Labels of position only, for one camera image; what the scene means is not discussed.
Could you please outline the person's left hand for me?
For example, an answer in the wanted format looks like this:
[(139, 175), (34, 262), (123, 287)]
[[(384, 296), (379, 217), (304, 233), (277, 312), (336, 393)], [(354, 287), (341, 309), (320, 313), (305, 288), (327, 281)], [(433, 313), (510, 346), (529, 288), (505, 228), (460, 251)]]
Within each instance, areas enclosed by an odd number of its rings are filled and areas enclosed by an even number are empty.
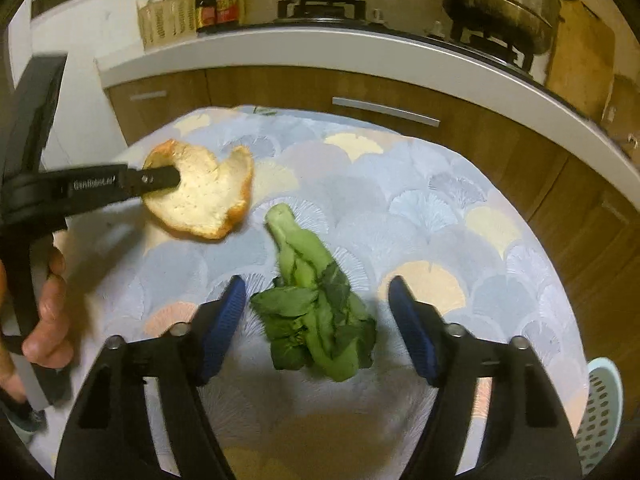
[[(72, 362), (74, 347), (68, 339), (70, 317), (65, 307), (66, 281), (63, 278), (65, 260), (52, 246), (49, 252), (49, 273), (38, 300), (39, 322), (26, 337), (24, 356), (34, 364), (59, 370)], [(1, 307), (8, 291), (6, 269), (1, 261)], [(1, 343), (1, 389), (17, 404), (27, 401), (26, 390), (15, 365)]]

